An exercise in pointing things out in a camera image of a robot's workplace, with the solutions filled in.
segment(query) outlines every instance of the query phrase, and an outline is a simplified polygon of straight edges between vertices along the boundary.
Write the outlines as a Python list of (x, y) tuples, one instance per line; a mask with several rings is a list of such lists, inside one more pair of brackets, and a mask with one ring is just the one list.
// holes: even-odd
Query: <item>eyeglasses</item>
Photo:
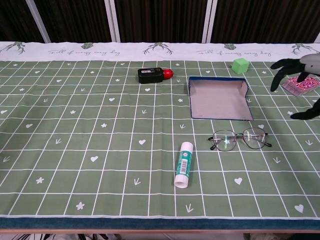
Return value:
[(266, 142), (266, 133), (263, 129), (253, 127), (243, 131), (243, 133), (235, 133), (231, 130), (219, 130), (216, 131), (212, 137), (209, 137), (209, 141), (213, 141), (213, 146), (210, 150), (215, 148), (220, 151), (228, 152), (234, 149), (237, 143), (237, 139), (243, 139), (246, 145), (251, 149), (261, 149), (264, 146), (272, 147), (272, 144)]

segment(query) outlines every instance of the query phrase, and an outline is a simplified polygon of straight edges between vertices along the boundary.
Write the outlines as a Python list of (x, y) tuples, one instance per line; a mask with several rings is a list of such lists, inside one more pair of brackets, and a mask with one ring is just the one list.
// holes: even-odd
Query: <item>dark curtain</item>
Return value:
[(0, 41), (44, 43), (25, 0), (0, 0)]
[(207, 0), (115, 0), (121, 42), (201, 43)]
[(310, 43), (320, 0), (219, 0), (211, 43)]
[(35, 0), (51, 42), (111, 42), (104, 0)]

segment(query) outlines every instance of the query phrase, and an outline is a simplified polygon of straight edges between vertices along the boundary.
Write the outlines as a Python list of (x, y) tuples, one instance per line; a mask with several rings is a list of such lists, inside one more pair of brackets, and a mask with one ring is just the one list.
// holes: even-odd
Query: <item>glue stick label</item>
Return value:
[(189, 151), (181, 151), (176, 174), (183, 174), (189, 177), (192, 154)]

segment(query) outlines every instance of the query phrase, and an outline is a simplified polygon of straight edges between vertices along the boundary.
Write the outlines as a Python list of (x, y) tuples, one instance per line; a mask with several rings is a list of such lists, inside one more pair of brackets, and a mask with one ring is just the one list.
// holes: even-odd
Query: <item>eyeglass frame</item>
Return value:
[[(260, 143), (263, 143), (263, 146), (261, 146), (261, 147), (259, 147), (259, 148), (253, 148), (253, 147), (249, 146), (249, 144), (246, 142), (246, 140), (245, 140), (245, 138), (244, 138), (244, 135), (245, 135), (244, 133), (245, 133), (245, 131), (248, 131), (248, 130), (251, 130), (251, 129), (259, 129), (259, 130), (261, 130), (261, 131), (264, 132), (264, 135), (265, 135), (265, 136), (268, 136), (268, 133), (267, 133), (267, 132), (265, 132), (262, 128), (258, 128), (258, 127), (250, 127), (250, 128), (247, 128), (247, 129), (245, 129), (242, 133), (235, 133), (235, 132), (232, 131), (232, 130), (218, 130), (218, 131), (215, 131), (215, 132), (213, 133), (213, 135), (208, 138), (209, 141), (212, 141), (212, 142), (213, 142), (213, 146), (210, 147), (210, 150), (214, 150), (215, 148), (217, 148), (218, 150), (223, 151), (223, 152), (232, 151), (232, 150), (236, 147), (236, 144), (237, 144), (237, 140), (238, 140), (238, 139), (243, 139), (243, 141), (245, 142), (245, 144), (246, 144), (249, 148), (251, 148), (251, 149), (262, 149), (264, 146), (267, 146), (267, 147), (269, 147), (269, 148), (272, 147), (272, 144), (271, 144), (271, 143), (266, 142), (267, 140), (263, 142), (263, 141), (261, 141), (261, 140), (253, 139), (253, 138), (252, 138), (253, 140), (256, 140), (256, 141), (258, 141), (258, 142), (260, 142)], [(234, 133), (234, 136), (229, 136), (230, 139), (235, 139), (235, 144), (234, 144), (234, 146), (233, 146), (230, 150), (221, 150), (221, 149), (218, 148), (217, 145), (219, 144), (219, 142), (220, 142), (221, 140), (223, 140), (222, 138), (219, 138), (219, 142), (218, 142), (217, 144), (215, 143), (215, 141), (214, 141), (214, 135), (215, 135), (217, 132), (220, 132), (220, 131), (230, 131), (230, 132)]]

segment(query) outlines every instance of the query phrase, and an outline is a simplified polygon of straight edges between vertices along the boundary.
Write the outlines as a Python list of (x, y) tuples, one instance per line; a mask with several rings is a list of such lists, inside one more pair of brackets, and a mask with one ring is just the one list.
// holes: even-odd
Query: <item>green cube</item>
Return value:
[(248, 70), (249, 62), (244, 58), (238, 58), (233, 61), (232, 70), (236, 74), (243, 74)]

